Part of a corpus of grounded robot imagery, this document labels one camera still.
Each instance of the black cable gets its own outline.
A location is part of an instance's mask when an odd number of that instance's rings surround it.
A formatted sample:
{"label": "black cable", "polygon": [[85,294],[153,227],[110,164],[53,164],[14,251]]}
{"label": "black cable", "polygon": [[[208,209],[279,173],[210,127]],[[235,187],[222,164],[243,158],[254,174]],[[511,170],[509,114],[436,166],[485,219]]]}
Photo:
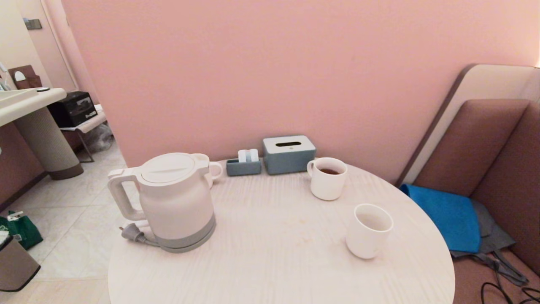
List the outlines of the black cable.
{"label": "black cable", "polygon": [[[512,302],[512,299],[504,291],[503,286],[501,285],[501,279],[499,277],[499,266],[500,265],[501,265],[501,263],[498,260],[495,260],[495,276],[497,278],[497,285],[495,285],[495,284],[493,284],[491,282],[485,282],[484,284],[482,284],[482,287],[480,288],[480,298],[482,299],[482,304],[486,304],[485,300],[484,300],[484,289],[485,289],[486,286],[495,287],[497,290],[499,290],[503,294],[503,296],[506,299],[508,304],[514,304],[514,302]],[[534,297],[533,295],[531,295],[529,293],[529,292],[534,292],[534,293],[538,293],[538,295],[540,295],[540,290],[530,288],[530,287],[523,287],[523,288],[521,288],[521,291],[524,294],[526,294],[529,297],[529,299],[523,300],[519,304],[524,304],[524,303],[532,302],[532,301],[540,303],[540,296],[539,297]]]}

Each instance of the white countertop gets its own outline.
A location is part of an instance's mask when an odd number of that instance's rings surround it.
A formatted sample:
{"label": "white countertop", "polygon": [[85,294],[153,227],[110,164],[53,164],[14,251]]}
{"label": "white countertop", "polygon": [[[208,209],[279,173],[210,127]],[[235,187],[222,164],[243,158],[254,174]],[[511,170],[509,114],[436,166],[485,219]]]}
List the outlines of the white countertop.
{"label": "white countertop", "polygon": [[[309,183],[307,173],[264,170],[214,181],[216,230],[187,253],[134,243],[118,232],[109,264],[111,303],[452,303],[446,243],[409,197],[353,166],[336,201],[317,199]],[[360,203],[376,204],[394,219],[385,249],[372,260],[345,244]]]}
{"label": "white countertop", "polygon": [[67,93],[64,89],[56,88],[38,92],[37,96],[26,98],[7,107],[0,105],[0,127],[53,102],[57,102],[66,96]]}

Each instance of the cup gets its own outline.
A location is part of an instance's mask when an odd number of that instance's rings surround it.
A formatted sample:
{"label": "cup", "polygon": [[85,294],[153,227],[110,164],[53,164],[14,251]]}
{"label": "cup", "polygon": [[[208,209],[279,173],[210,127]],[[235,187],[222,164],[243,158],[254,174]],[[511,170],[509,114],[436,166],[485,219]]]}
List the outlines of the cup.
{"label": "cup", "polygon": [[192,155],[200,160],[208,161],[210,171],[204,175],[204,178],[208,182],[208,187],[211,188],[214,185],[214,180],[218,179],[223,174],[223,166],[218,162],[211,162],[206,154],[194,153]]}
{"label": "cup", "polygon": [[394,228],[394,220],[381,207],[360,204],[354,208],[347,231],[347,247],[357,257],[374,258]]}
{"label": "cup", "polygon": [[332,201],[340,197],[347,177],[347,165],[332,157],[321,157],[307,163],[311,177],[311,192],[316,197]]}

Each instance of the green bag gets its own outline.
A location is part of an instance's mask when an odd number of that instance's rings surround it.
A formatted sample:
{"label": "green bag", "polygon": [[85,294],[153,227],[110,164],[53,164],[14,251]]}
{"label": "green bag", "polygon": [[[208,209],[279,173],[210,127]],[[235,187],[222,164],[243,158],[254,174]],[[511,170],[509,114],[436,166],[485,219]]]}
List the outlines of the green bag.
{"label": "green bag", "polygon": [[26,215],[20,216],[13,221],[0,216],[0,231],[8,231],[26,250],[43,241],[36,225]]}

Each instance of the electric kettle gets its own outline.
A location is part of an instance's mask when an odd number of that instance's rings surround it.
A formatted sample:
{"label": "electric kettle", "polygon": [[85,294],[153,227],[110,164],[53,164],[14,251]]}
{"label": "electric kettle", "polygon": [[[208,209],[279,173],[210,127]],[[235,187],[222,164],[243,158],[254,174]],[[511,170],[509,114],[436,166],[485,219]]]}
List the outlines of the electric kettle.
{"label": "electric kettle", "polygon": [[[169,153],[140,167],[113,170],[107,184],[122,215],[132,221],[148,220],[158,245],[180,253],[206,242],[215,230],[214,207],[205,179],[208,157]],[[142,210],[133,208],[122,182],[139,186]]]}

